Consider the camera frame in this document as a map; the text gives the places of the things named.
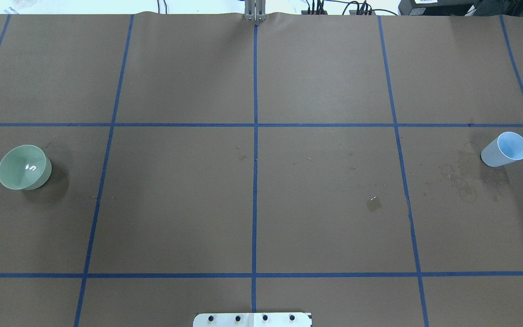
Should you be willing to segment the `mint green bowl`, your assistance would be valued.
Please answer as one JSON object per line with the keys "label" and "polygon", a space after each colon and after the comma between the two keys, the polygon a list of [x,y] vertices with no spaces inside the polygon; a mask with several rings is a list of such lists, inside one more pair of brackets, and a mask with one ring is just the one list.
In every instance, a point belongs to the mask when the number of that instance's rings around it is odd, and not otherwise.
{"label": "mint green bowl", "polygon": [[50,159],[35,145],[15,147],[0,161],[0,183],[7,189],[35,190],[43,186],[51,174]]}

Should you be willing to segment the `light blue cup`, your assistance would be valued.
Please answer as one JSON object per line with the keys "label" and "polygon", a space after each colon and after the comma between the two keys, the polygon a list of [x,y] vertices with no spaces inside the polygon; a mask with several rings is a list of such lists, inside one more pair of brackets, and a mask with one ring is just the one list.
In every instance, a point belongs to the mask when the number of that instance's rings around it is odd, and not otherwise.
{"label": "light blue cup", "polygon": [[493,168],[523,160],[523,136],[503,132],[482,150],[481,160]]}

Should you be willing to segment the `black box with label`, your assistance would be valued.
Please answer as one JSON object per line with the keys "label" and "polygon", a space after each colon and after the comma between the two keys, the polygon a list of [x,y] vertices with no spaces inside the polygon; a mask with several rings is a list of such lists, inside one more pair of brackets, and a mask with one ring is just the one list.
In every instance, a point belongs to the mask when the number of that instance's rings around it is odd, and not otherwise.
{"label": "black box with label", "polygon": [[476,0],[401,0],[401,16],[465,16]]}

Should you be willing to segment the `aluminium frame post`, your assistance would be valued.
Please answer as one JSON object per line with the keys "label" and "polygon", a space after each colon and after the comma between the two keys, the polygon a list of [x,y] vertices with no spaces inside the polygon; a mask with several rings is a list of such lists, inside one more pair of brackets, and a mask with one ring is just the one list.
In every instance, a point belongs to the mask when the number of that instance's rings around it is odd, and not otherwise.
{"label": "aluminium frame post", "polygon": [[267,19],[266,0],[244,0],[245,21],[262,22]]}

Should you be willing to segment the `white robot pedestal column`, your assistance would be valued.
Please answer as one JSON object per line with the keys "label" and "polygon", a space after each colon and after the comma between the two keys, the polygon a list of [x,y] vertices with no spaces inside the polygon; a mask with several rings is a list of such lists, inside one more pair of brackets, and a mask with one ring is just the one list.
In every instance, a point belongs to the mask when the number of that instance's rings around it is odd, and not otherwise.
{"label": "white robot pedestal column", "polygon": [[311,313],[244,312],[198,314],[193,327],[311,327]]}

